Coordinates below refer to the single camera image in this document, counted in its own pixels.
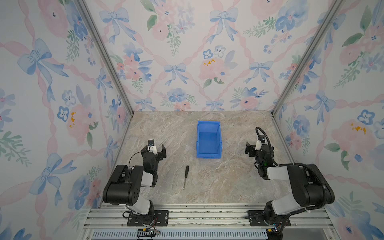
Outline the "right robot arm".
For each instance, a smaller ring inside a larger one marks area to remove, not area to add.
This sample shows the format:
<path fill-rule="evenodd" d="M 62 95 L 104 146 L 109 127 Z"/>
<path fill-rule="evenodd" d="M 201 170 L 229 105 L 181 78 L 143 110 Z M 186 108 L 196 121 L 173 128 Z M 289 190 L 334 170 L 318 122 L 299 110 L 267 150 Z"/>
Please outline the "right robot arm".
<path fill-rule="evenodd" d="M 316 165 L 282 164 L 273 161 L 274 148 L 260 141 L 246 143 L 245 154 L 255 158 L 255 167 L 264 180 L 287 181 L 291 193 L 266 203 L 263 211 L 248 211 L 245 219 L 252 225 L 272 227 L 276 233 L 289 224 L 289 218 L 311 210 L 323 208 L 335 201 L 335 194 Z"/>

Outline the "black handled screwdriver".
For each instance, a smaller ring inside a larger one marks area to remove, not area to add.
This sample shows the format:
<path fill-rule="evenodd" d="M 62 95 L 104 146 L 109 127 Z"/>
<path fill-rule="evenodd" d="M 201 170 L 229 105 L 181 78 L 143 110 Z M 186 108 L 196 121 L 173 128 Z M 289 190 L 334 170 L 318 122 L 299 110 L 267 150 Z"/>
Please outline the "black handled screwdriver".
<path fill-rule="evenodd" d="M 186 181 L 187 181 L 187 178 L 188 178 L 189 170 L 190 170 L 190 166 L 186 166 L 186 168 L 185 168 L 185 175 L 184 175 L 183 189 L 185 189 L 185 187 L 186 187 Z"/>

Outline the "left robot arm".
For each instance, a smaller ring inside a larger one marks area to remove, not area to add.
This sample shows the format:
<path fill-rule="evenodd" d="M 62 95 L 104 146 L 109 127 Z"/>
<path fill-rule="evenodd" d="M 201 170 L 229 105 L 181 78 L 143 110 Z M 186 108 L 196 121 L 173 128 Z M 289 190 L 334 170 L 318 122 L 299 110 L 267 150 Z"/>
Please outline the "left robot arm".
<path fill-rule="evenodd" d="M 158 181 L 159 162 L 167 157 L 165 146 L 158 151 L 154 141 L 141 149 L 142 165 L 117 165 L 104 191 L 103 202 L 114 206 L 125 205 L 129 210 L 128 226 L 154 226 L 158 217 L 154 204 L 140 195 L 141 188 L 153 188 Z"/>

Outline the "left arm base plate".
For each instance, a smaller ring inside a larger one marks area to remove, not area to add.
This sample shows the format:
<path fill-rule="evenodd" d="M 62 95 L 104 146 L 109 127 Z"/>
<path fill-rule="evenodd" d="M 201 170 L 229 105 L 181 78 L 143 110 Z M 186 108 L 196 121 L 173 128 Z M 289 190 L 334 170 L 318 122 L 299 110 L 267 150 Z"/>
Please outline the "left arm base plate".
<path fill-rule="evenodd" d="M 127 217 L 128 227 L 167 227 L 169 222 L 168 210 L 154 210 L 147 215 L 130 213 Z"/>

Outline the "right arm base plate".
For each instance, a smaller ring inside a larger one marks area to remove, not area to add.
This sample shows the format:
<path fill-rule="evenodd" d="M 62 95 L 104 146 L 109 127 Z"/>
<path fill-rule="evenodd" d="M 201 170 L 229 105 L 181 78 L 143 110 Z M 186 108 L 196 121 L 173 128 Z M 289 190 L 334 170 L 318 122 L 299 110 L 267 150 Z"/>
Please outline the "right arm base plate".
<path fill-rule="evenodd" d="M 249 220 L 251 227 L 279 227 L 284 216 L 266 214 L 262 210 L 248 210 L 245 219 Z"/>

